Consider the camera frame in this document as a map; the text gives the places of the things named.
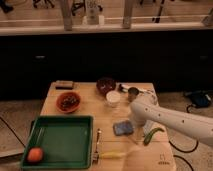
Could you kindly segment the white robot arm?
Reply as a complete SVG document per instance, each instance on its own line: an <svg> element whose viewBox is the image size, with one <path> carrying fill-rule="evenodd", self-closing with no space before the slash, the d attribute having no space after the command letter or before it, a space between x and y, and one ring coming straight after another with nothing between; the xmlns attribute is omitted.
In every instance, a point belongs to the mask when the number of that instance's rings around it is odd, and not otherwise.
<svg viewBox="0 0 213 171"><path fill-rule="evenodd" d="M130 109L132 121L145 132L157 122L213 148L213 118L161 107L149 95L137 97Z"/></svg>

